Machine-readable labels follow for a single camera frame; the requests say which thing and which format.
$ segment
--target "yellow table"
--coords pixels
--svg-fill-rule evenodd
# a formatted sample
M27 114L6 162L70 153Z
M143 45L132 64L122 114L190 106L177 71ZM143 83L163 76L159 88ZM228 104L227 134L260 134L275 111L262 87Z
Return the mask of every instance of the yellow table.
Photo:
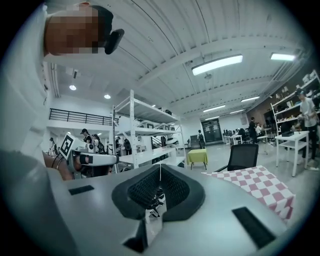
M207 149L194 149L191 150L188 153L188 156L186 158L186 163L189 165L191 163L191 170L192 170L192 165L194 163L204 163L205 169L207 169L206 164L208 164L208 155L207 155Z

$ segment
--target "red and white checkered cloth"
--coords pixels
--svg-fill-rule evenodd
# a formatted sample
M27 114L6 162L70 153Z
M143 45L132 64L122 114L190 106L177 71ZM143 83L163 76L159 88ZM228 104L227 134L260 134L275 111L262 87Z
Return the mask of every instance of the red and white checkered cloth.
M283 182L280 182L262 165L233 171L202 172L202 174L238 185L261 203L267 205L285 222L292 215L296 195L292 194Z

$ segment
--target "white ceiling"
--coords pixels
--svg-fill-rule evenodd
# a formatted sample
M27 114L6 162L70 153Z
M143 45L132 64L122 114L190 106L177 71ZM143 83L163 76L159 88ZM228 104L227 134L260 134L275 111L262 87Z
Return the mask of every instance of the white ceiling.
M116 104L133 89L140 100L173 113L201 118L252 108L303 65L270 60L271 53L307 56L311 43L272 0L98 0L125 35L112 55L54 57L60 94ZM48 11L58 4L48 5ZM194 76L192 67L242 54L243 62ZM73 81L66 67L78 69ZM69 85L74 83L76 91ZM111 100L104 95L111 95ZM203 110L226 105L219 111Z

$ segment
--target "black railing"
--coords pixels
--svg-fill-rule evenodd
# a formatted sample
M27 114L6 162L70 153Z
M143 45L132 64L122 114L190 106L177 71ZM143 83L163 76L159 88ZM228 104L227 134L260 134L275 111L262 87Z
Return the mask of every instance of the black railing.
M66 111L66 110L55 109L55 108L50 108L49 119L66 121L66 122L78 122L78 123L85 123L85 124L112 126L112 117L109 117L109 116ZM119 119L116 118L115 122L119 124Z

